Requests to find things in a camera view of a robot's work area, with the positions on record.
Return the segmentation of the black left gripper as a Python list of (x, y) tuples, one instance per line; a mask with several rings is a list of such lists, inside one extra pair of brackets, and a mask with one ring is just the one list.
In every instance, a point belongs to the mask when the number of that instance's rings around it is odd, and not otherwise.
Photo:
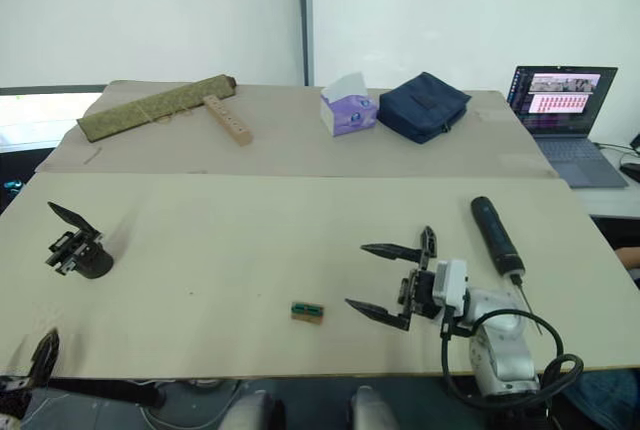
[(39, 341), (32, 356), (28, 377), (0, 377), (0, 392), (8, 394), (30, 388), (31, 383), (47, 383), (51, 378), (59, 355), (60, 337), (53, 328)]

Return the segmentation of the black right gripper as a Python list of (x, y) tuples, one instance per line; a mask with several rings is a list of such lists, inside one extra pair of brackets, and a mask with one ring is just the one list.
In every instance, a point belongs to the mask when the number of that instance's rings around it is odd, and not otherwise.
[(360, 249), (375, 256), (388, 260), (404, 260), (418, 264), (418, 268), (403, 278), (400, 285), (398, 304), (402, 310), (398, 314), (391, 314), (387, 309), (368, 302), (346, 298), (345, 302), (367, 318), (384, 325), (408, 331), (411, 317), (418, 315), (434, 320), (442, 309), (442, 305), (435, 302), (433, 289), (435, 274), (428, 269), (429, 261), (437, 256), (437, 238), (430, 226), (425, 226), (420, 234), (420, 246), (408, 248), (393, 243), (369, 243)]

